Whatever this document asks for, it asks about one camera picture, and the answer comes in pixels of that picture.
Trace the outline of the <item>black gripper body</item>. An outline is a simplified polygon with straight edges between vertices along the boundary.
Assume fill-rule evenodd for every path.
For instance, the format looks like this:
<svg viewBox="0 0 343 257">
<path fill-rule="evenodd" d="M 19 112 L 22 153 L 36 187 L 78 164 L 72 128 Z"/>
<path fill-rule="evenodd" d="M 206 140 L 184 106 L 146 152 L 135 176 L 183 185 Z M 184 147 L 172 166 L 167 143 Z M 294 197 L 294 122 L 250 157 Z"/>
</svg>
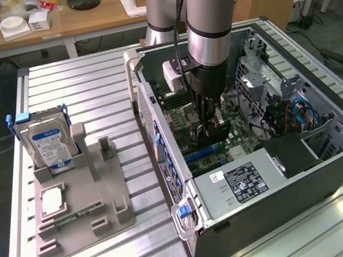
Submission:
<svg viewBox="0 0 343 257">
<path fill-rule="evenodd" d="M 200 65 L 190 71 L 190 88 L 193 100 L 219 99 L 226 87 L 228 60 L 216 66 Z"/>
</svg>

